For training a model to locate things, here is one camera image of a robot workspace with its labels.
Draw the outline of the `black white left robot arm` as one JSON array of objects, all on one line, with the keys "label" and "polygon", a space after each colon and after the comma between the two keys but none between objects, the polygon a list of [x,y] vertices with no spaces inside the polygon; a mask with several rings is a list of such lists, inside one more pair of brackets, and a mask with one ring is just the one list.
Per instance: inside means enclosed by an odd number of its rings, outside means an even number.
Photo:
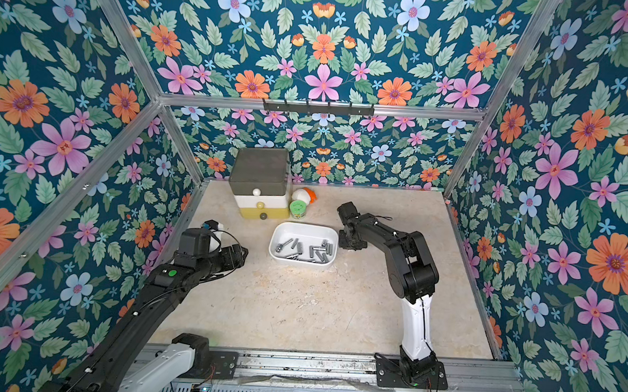
[{"label": "black white left robot arm", "polygon": [[188,372],[214,376],[208,339],[191,333],[177,336],[139,371],[128,371],[193,289],[222,280],[245,265],[248,249],[239,242],[224,246],[222,234],[211,227],[185,230],[172,259],[152,271],[134,305],[98,347],[65,378],[46,382],[39,392],[159,392]]}]

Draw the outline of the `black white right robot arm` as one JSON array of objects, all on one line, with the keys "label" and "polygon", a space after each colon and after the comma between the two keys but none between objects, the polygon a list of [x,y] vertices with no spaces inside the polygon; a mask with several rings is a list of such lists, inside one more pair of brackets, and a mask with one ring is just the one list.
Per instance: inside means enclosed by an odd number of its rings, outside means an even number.
[{"label": "black white right robot arm", "polygon": [[389,284],[402,302],[398,372],[407,385],[417,386],[437,372],[439,362],[430,331],[430,309],[439,272],[425,237],[418,231],[395,230],[374,214],[361,214],[351,201],[337,212],[344,226],[339,231],[339,247],[360,251],[373,245],[385,255]]}]

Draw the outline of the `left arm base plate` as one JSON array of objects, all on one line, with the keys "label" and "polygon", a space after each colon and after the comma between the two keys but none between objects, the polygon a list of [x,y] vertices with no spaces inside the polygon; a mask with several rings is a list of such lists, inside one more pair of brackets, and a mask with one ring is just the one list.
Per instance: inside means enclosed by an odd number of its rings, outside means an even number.
[{"label": "left arm base plate", "polygon": [[195,354],[191,368],[180,378],[193,380],[231,380],[237,369],[239,353],[204,350]]}]

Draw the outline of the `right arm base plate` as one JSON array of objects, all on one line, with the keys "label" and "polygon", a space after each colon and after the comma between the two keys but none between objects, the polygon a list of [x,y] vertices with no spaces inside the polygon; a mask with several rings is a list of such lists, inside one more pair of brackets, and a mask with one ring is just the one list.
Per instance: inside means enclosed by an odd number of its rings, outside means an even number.
[{"label": "right arm base plate", "polygon": [[380,388],[413,388],[435,391],[448,388],[445,366],[435,354],[415,361],[410,360],[405,355],[398,358],[375,353],[373,357],[376,364],[376,384]]}]

